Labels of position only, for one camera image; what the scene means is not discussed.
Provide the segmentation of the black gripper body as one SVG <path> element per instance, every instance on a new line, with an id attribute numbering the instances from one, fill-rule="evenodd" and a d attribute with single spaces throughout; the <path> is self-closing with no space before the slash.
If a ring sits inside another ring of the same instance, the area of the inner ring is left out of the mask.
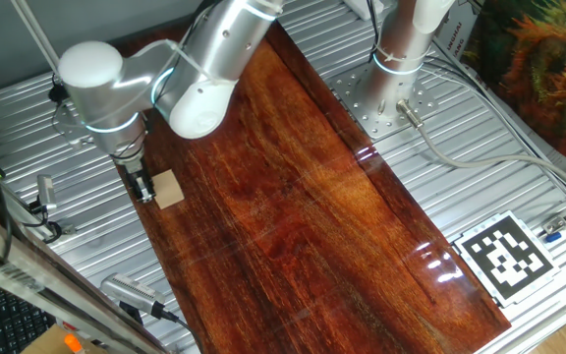
<path id="1" fill-rule="evenodd" d="M 121 167 L 125 176 L 127 172 L 135 172 L 138 170 L 142 170 L 148 174 L 143 153 L 144 147 L 139 146 L 133 150 L 124 150 L 120 153 L 112 154 L 111 157 L 115 163 Z"/>

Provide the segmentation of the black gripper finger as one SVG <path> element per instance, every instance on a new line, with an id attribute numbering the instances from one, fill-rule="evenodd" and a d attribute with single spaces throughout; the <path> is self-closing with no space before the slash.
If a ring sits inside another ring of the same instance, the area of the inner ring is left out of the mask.
<path id="1" fill-rule="evenodd" d="M 143 178 L 143 171 L 138 170 L 135 172 L 127 172 L 126 178 L 130 189 L 135 194 L 136 199 L 139 202 L 143 202 L 145 200 L 145 182 Z"/>
<path id="2" fill-rule="evenodd" d="M 142 203 L 149 203 L 155 197 L 153 181 L 151 177 L 144 171 L 138 176 L 138 188 L 140 191 L 139 201 Z"/>

